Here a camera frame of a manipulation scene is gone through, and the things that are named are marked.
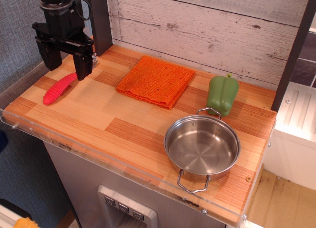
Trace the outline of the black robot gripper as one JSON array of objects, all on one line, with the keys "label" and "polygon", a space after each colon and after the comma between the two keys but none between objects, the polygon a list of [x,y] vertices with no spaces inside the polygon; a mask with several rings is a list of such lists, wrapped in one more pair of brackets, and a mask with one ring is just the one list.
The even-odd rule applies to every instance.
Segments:
[{"label": "black robot gripper", "polygon": [[45,23],[33,23],[36,44],[46,67],[53,71],[62,64],[61,51],[73,55],[78,81],[92,73],[94,65],[94,41],[84,33],[85,21],[82,2],[87,0],[40,0]]}]

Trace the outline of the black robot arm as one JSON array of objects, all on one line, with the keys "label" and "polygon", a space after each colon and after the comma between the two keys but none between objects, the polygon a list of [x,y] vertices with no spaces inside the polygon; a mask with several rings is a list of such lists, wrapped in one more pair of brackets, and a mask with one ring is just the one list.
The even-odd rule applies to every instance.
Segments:
[{"label": "black robot arm", "polygon": [[62,64],[61,52],[73,56],[79,81],[92,73],[94,40],[84,32],[85,21],[92,17],[87,0],[40,0],[45,23],[34,22],[36,43],[49,70]]}]

